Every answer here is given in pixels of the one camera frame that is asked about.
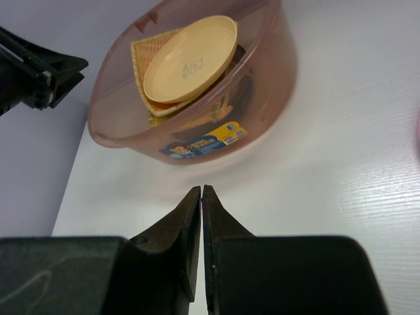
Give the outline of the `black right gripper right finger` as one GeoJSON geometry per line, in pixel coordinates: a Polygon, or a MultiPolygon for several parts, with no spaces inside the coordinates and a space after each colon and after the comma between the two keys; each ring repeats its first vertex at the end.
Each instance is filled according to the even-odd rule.
{"type": "Polygon", "coordinates": [[[258,237],[202,196],[210,314],[387,314],[364,248],[347,236],[258,237]]]}

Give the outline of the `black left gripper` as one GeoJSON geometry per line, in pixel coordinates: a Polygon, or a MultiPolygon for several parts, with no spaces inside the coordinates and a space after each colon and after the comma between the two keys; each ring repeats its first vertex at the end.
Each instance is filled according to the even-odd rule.
{"type": "Polygon", "coordinates": [[[1,28],[1,114],[23,102],[55,108],[85,78],[89,63],[80,57],[37,46],[1,28]],[[72,75],[58,78],[52,76],[72,75]]]}

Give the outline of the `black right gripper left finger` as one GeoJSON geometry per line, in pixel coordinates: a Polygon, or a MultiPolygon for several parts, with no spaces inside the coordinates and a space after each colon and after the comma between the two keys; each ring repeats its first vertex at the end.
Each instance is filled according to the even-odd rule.
{"type": "Polygon", "coordinates": [[[131,239],[3,238],[2,314],[187,314],[195,299],[200,187],[131,239]]]}

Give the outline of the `orange woven fan-shaped plate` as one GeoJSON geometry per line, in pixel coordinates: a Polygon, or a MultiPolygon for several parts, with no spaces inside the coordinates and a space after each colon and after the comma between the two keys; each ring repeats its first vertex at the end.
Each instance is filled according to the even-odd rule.
{"type": "Polygon", "coordinates": [[[167,78],[168,71],[160,63],[164,57],[160,56],[160,50],[170,41],[180,28],[166,31],[131,43],[131,58],[137,89],[140,97],[149,112],[156,117],[169,116],[193,101],[169,100],[175,86],[167,78]]]}

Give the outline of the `green bamboo-pattern fan plate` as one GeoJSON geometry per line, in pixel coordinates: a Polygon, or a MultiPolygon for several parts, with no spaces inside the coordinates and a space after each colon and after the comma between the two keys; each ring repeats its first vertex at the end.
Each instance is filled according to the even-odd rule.
{"type": "MultiPolygon", "coordinates": [[[[152,112],[149,112],[148,126],[150,129],[153,129],[165,123],[166,121],[172,120],[174,117],[178,116],[180,113],[183,113],[187,108],[189,108],[189,106],[180,108],[179,110],[171,114],[162,116],[162,117],[157,117],[152,112]]],[[[200,117],[196,117],[195,119],[189,119],[184,125],[182,125],[178,129],[180,131],[189,130],[189,129],[199,127],[201,125],[205,125],[206,123],[208,123],[207,117],[205,115],[202,115],[200,117]]]]}

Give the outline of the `yellow round bear plate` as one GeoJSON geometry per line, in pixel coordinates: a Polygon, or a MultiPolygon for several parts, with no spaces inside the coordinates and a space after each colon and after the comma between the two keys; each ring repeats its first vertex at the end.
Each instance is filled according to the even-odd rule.
{"type": "Polygon", "coordinates": [[[183,28],[160,50],[167,78],[175,86],[169,100],[188,100],[209,88],[227,69],[236,51],[238,27],[223,15],[183,28]]]}

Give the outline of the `orange boat-shaped woven plate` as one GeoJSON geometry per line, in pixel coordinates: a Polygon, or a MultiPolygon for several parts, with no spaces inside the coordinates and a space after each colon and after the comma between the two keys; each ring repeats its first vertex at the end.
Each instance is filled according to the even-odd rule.
{"type": "Polygon", "coordinates": [[[217,123],[224,119],[232,110],[233,106],[229,105],[229,97],[224,96],[220,101],[207,110],[204,115],[189,121],[178,128],[177,131],[186,131],[207,123],[217,123]]]}

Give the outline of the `pink round plate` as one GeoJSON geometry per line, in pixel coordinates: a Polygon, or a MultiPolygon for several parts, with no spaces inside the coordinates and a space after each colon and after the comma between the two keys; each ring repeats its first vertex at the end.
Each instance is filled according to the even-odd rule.
{"type": "Polygon", "coordinates": [[[417,124],[416,124],[416,144],[418,149],[420,148],[420,111],[417,115],[417,124]]]}

